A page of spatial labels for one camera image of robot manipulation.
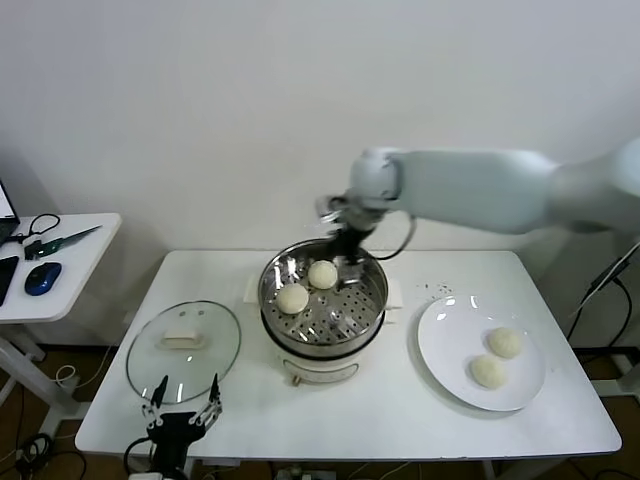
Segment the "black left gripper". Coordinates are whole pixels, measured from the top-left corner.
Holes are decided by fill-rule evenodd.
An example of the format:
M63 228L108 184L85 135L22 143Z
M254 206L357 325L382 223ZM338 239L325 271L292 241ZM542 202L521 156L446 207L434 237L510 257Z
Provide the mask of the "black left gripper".
M208 400L195 414L181 412L160 415L168 380L169 376L165 375L141 408L148 426L148 438L155 445L151 460L153 469L183 469L190 445L201 440L206 434L205 426L212 426L222 413L218 374L215 374Z

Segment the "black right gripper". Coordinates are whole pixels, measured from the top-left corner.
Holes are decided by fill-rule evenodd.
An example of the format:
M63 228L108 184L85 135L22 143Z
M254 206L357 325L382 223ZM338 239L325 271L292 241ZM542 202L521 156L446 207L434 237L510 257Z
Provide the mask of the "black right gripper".
M334 220L334 230L326 239L323 259L333 261L342 258L342 287L357 285L361 280L361 244L373 233L371 222L353 225Z

